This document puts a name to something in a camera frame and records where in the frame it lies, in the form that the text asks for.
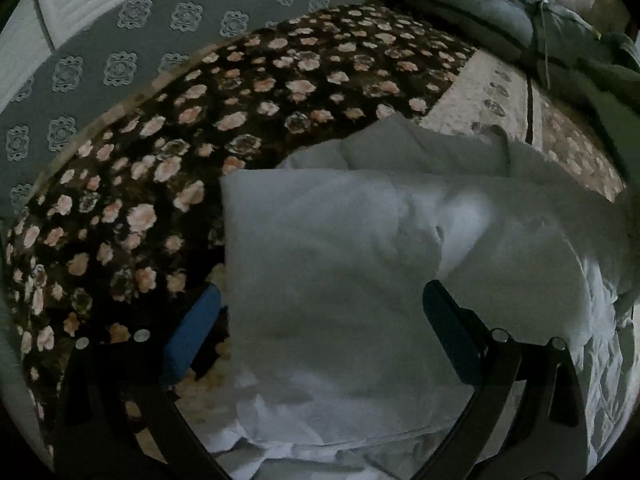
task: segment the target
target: floral blanket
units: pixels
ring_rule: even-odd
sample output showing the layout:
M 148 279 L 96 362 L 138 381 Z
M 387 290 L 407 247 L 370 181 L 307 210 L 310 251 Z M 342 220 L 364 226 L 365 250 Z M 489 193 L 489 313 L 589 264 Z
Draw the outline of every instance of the floral blanket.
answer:
M 385 7 L 320 10 L 204 49 L 81 132 L 37 181 L 6 250 L 6 293 L 50 452 L 79 338 L 166 338 L 207 283 L 220 284 L 220 176 L 273 168 L 395 111 L 421 121 L 474 52 Z M 224 338 L 221 322 L 196 378 Z

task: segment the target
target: screw head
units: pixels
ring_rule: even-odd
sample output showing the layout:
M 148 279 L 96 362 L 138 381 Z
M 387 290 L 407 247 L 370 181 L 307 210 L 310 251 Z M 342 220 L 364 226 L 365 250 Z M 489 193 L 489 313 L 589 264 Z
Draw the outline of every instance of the screw head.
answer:
M 151 337 L 151 332 L 149 332 L 149 330 L 147 330 L 146 328 L 142 328 L 133 335 L 133 340 L 136 343 L 143 343 L 150 337 Z
M 506 330 L 495 328 L 491 330 L 491 337 L 498 343 L 506 343 L 511 336 Z
M 563 351 L 566 348 L 566 342 L 561 337 L 551 338 L 551 345 L 559 351 Z
M 525 480 L 555 480 L 555 476 L 551 476 L 548 473 L 537 473 L 533 476 L 528 476 Z
M 87 478 L 86 480 L 118 480 L 119 478 L 120 478 L 119 476 L 115 477 L 112 475 L 98 473 L 96 475 L 91 476 L 90 478 Z
M 78 341 L 76 341 L 76 348 L 78 350 L 84 350 L 88 346 L 89 346 L 89 339 L 88 338 L 81 337 L 80 339 L 78 339 Z

